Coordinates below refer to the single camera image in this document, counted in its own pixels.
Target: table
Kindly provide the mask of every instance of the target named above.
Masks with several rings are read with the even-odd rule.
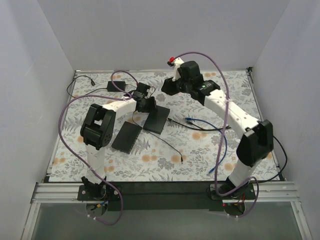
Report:
[[[155,87],[153,96],[159,106],[170,109],[169,118],[185,124],[185,117],[194,117],[206,120],[217,127],[222,126],[223,120],[220,117],[193,100],[188,94],[179,93],[168,96],[161,92],[164,79],[171,77],[172,71],[136,71],[132,74],[138,81]],[[226,71],[224,74],[228,82],[230,98],[247,113],[260,119],[246,72],[244,70]],[[75,97],[97,88],[106,87],[111,72],[81,73],[81,75],[91,77],[96,85],[92,86],[87,77],[79,77],[72,92]],[[225,91],[218,72],[205,71],[203,76],[205,80],[213,80],[218,83]],[[135,89],[136,83],[124,73],[116,74],[114,78],[133,85],[127,85],[127,91]],[[98,90],[95,94],[116,98],[122,96],[119,92],[107,92],[105,89]],[[70,105],[65,116],[62,134],[70,147],[83,158],[86,158],[87,153],[83,138],[80,136],[80,128],[89,106],[93,103],[103,105],[111,102],[112,100],[85,97]],[[195,131],[167,121],[160,137],[181,152],[184,159],[183,164],[181,164],[178,152],[144,130],[137,138],[131,153],[126,154],[111,148],[111,143],[122,124],[125,121],[132,122],[132,116],[133,114],[129,113],[115,122],[111,142],[105,151],[104,170],[108,181],[211,181],[214,179],[214,174],[207,175],[207,173],[215,165],[221,137],[219,132]],[[133,119],[142,126],[147,116],[148,113],[135,113]],[[205,123],[199,122],[198,124],[203,128],[211,128]],[[232,129],[227,130],[225,135],[227,154],[218,168],[218,180],[221,181],[225,180],[235,167],[236,149],[240,142]],[[86,174],[87,167],[59,141],[48,170],[49,182],[80,182],[81,177]],[[256,176],[258,180],[266,180],[277,172],[274,157],[270,153],[256,168],[253,176]]]

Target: white wall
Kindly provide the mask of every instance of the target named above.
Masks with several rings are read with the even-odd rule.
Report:
[[[263,115],[273,123],[313,239],[320,239],[320,3],[291,0],[253,68]],[[283,156],[276,151],[280,162]]]
[[[20,239],[74,71],[37,0],[0,0],[0,239]]]
[[[223,69],[252,67],[289,0],[38,2],[73,69],[93,71],[167,69],[172,55],[188,51],[208,53]]]

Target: table top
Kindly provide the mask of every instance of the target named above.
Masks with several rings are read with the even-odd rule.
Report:
[[[202,106],[193,100],[188,94],[179,93],[174,96],[161,92],[163,81],[172,76],[172,71],[154,72],[132,72],[139,82],[155,87],[153,96],[159,106],[170,109],[169,118],[185,124],[184,118],[193,117],[206,120],[216,127],[222,127],[223,120],[213,111]],[[242,71],[224,72],[228,82],[230,98],[247,113],[260,119],[258,107],[247,78],[247,74]],[[92,86],[87,77],[79,77],[76,80],[73,96],[84,95],[97,88],[107,86],[111,73],[91,73],[81,74],[91,77],[96,83]],[[223,81],[218,72],[203,72],[205,80],[213,80],[225,90]],[[115,80],[124,80],[126,84],[136,83],[125,74],[116,74]],[[126,90],[135,89],[131,85],[126,86]],[[97,95],[109,97],[121,97],[119,92],[107,92],[102,89],[95,92]],[[112,100],[85,97],[72,103],[67,111],[63,137],[69,146],[81,157],[86,159],[87,153],[83,138],[80,136],[81,125],[85,119],[91,104],[99,105],[111,103]],[[117,119],[114,124],[114,131],[111,142],[106,146],[104,170],[107,181],[211,181],[214,174],[207,175],[208,171],[214,167],[218,144],[221,138],[219,132],[203,132],[185,128],[173,122],[166,122],[160,135],[162,139],[170,143],[183,155],[183,164],[180,161],[180,154],[169,145],[142,130],[135,142],[130,154],[120,152],[111,147],[113,140],[125,121],[135,122],[143,126],[148,117],[148,113],[129,113]],[[209,125],[197,122],[203,128],[211,129]],[[226,130],[227,153],[225,159],[218,168],[218,180],[225,180],[232,172],[237,162],[236,149],[240,142],[232,129]],[[221,156],[223,156],[225,146],[223,145]],[[87,167],[69,152],[61,141],[59,141],[54,161],[52,163],[49,182],[80,182],[81,177],[87,172]],[[255,169],[253,176],[258,180],[266,180],[277,174],[274,158],[270,153]]]

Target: black rectangular device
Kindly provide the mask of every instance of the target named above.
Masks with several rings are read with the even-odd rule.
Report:
[[[123,91],[126,90],[126,82],[125,81],[113,81],[113,82],[121,90],[123,90]],[[111,81],[108,81],[106,89],[108,90],[108,92],[120,92],[118,89],[116,89],[116,87],[112,84]]]
[[[156,106],[156,108],[157,110],[149,113],[149,116],[143,125],[143,129],[156,134],[161,134],[166,124],[167,117],[169,116],[170,109],[163,106]]]
[[[141,130],[141,126],[125,121],[111,147],[126,154],[130,154]]]

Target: gray leaf pattern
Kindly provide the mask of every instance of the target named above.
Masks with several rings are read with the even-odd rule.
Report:
[[[245,71],[224,72],[230,89],[230,97],[243,110],[260,119],[257,105],[249,85]],[[184,118],[194,117],[206,120],[217,127],[222,126],[223,120],[214,112],[194,101],[188,94],[179,93],[168,96],[161,92],[163,81],[172,77],[172,71],[163,72],[132,72],[138,81],[154,86],[156,88],[153,96],[157,104],[170,109],[169,118],[185,124]],[[84,95],[96,88],[107,86],[111,73],[88,74],[96,85],[92,86],[86,77],[79,77],[75,83],[73,96]],[[213,80],[225,91],[225,86],[218,72],[203,72],[205,80]],[[115,74],[115,79],[125,80],[127,84],[135,85],[135,82],[125,74]],[[135,89],[127,85],[127,91]],[[101,96],[119,98],[119,92],[107,92],[101,90],[96,93]],[[63,125],[63,137],[69,146],[86,159],[87,153],[80,136],[81,125],[86,117],[91,104],[108,104],[112,100],[86,97],[73,102],[68,108]],[[135,113],[134,121],[143,125],[147,113]],[[133,146],[131,153],[126,154],[111,148],[111,144],[125,121],[132,122],[132,113],[116,120],[111,142],[106,146],[104,170],[108,181],[211,181],[214,175],[207,176],[208,171],[214,167],[218,144],[219,132],[200,132],[187,129],[173,122],[165,124],[160,135],[162,139],[173,145],[183,155],[181,157],[174,149],[163,141],[141,131]],[[211,128],[202,122],[197,124],[203,128]],[[226,157],[218,167],[218,179],[225,180],[232,172],[237,162],[236,149],[240,142],[233,130],[226,131],[227,153]],[[80,182],[81,177],[87,172],[86,166],[69,152],[61,141],[55,153],[52,163],[51,182]],[[277,173],[273,156],[270,154],[256,168],[253,175],[259,180],[273,177]]]

